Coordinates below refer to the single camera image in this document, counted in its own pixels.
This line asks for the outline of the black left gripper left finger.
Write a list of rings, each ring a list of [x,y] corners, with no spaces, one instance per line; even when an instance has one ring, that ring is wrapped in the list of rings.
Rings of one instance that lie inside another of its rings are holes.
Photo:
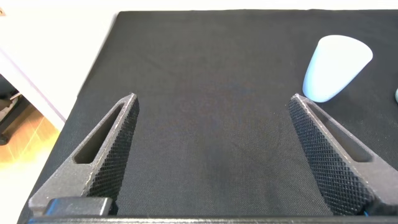
[[[135,94],[116,102],[29,199],[33,214],[44,214],[49,202],[61,197],[104,197],[116,201],[138,114],[139,100]]]

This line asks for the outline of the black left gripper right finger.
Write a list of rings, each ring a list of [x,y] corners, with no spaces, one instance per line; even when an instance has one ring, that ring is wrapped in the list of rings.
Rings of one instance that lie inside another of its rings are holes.
[[[318,189],[335,215],[397,215],[397,170],[308,98],[289,114]]]

